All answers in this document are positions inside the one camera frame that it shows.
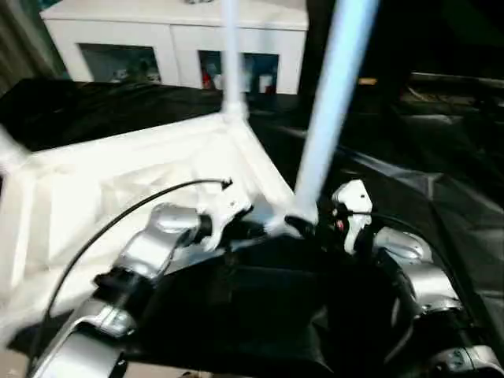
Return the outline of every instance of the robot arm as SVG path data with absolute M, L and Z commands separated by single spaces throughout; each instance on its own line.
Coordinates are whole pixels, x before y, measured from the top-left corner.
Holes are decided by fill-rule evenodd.
M 385 362 L 397 358 L 414 339 L 419 341 L 416 348 L 424 348 L 420 353 L 427 357 L 417 353 L 413 365 L 399 376 L 484 372 L 504 377 L 494 351 L 472 326 L 450 279 L 434 263 L 426 241 L 418 235 L 372 224 L 372 203 L 360 180 L 341 186 L 332 201 L 335 229 L 344 238 L 345 251 L 375 265 L 395 289 L 394 312 L 402 311 L 402 335 Z
M 98 288 L 72 313 L 31 377 L 122 376 L 126 364 L 118 340 L 134 332 L 176 253 L 192 244 L 205 259 L 217 256 L 226 225 L 251 206 L 236 185 L 226 188 L 201 214 L 168 203 L 156 206 L 147 226 L 130 239 L 110 271 L 96 276 Z M 180 260 L 178 269 L 195 261 Z

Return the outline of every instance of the wire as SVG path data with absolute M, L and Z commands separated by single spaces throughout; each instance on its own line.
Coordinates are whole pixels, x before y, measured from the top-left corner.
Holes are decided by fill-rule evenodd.
M 367 215 L 371 217 L 375 217 L 378 219 L 381 219 L 382 221 L 388 221 L 391 223 L 394 223 L 396 225 L 399 225 L 403 228 L 405 228 L 408 231 L 413 232 L 414 234 L 418 235 L 421 237 L 429 246 L 434 247 L 434 244 L 432 244 L 423 234 L 423 232 L 413 226 L 411 223 L 406 222 L 405 220 L 402 220 L 401 218 L 394 217 L 393 215 L 388 215 L 388 214 L 383 214 L 379 213 L 376 211 L 371 211 L 371 212 L 366 212 L 366 211 L 348 211 L 345 212 L 344 215 Z M 443 264 L 446 265 L 446 262 L 443 260 L 442 257 L 440 257 L 441 260 L 443 261 Z M 409 320 L 409 326 L 406 329 L 406 331 L 402 334 L 402 336 L 398 339 L 397 343 L 394 344 L 394 346 L 388 351 L 388 353 L 385 356 L 384 359 L 384 364 L 388 364 L 394 357 L 396 357 L 406 346 L 408 341 L 411 339 L 411 335 L 413 334 L 413 319 Z
M 49 321 L 50 321 L 50 312 L 53 309 L 54 303 L 56 302 L 56 297 L 61 290 L 61 287 L 63 286 L 63 283 L 65 282 L 66 278 L 68 277 L 69 273 L 72 271 L 73 267 L 76 265 L 76 263 L 80 260 L 80 258 L 86 253 L 86 251 L 98 240 L 100 239 L 103 234 L 105 234 L 108 230 L 110 230 L 113 226 L 115 226 L 117 223 L 119 223 L 122 219 L 127 217 L 129 214 L 133 213 L 135 210 L 138 208 L 146 205 L 148 202 L 152 202 L 156 198 L 159 198 L 163 195 L 166 195 L 168 193 L 171 193 L 173 191 L 177 191 L 179 189 L 182 189 L 183 187 L 189 187 L 191 185 L 196 185 L 199 183 L 219 183 L 222 185 L 223 188 L 226 188 L 229 186 L 232 182 L 231 181 L 226 181 L 226 180 L 219 180 L 219 179 L 204 179 L 204 180 L 192 180 L 192 181 L 187 181 L 185 183 L 179 183 L 177 185 L 174 185 L 172 187 L 168 187 L 166 189 L 163 189 L 162 191 L 159 191 L 158 193 L 154 193 L 153 195 L 150 195 L 149 197 L 137 202 L 133 206 L 127 208 L 125 211 L 117 215 L 115 218 L 113 218 L 109 223 L 107 223 L 105 226 L 103 226 L 102 229 L 100 229 L 96 234 L 93 235 L 76 253 L 76 255 L 72 258 L 72 260 L 67 264 L 65 271 L 60 277 L 60 280 L 57 282 L 56 287 L 54 288 L 53 294 L 50 297 L 49 304 L 47 305 L 46 312 L 44 313 L 44 316 L 42 318 L 42 321 L 40 323 L 39 328 L 36 331 L 36 334 L 34 336 L 33 342 L 31 343 L 30 351 L 28 354 L 28 365 L 26 369 L 26 377 L 29 377 L 32 374 L 32 371 L 35 367 L 35 360 L 39 356 L 39 349 L 40 346 L 42 345 L 43 341 L 43 334 L 45 329 L 47 328 Z
M 345 215 L 345 216 L 347 214 L 349 216 L 351 216 L 351 215 L 369 215 L 371 217 L 375 217 L 375 218 L 381 219 L 382 221 L 389 221 L 391 223 L 395 223 L 395 224 L 397 224 L 399 226 L 402 226 L 402 227 L 406 228 L 408 231 L 411 231 L 414 234 L 417 234 L 423 240 L 425 240 L 425 242 L 429 246 L 434 246 L 435 245 L 435 244 L 432 244 L 429 241 L 429 239 L 427 239 L 425 237 L 424 233 L 418 227 L 413 226 L 410 222 L 406 222 L 405 220 L 402 220 L 401 218 L 397 218 L 397 217 L 395 217 L 393 215 L 383 214 L 383 213 L 379 213 L 379 212 L 376 212 L 376 211 L 348 211 L 348 212 L 344 212 L 342 214 Z

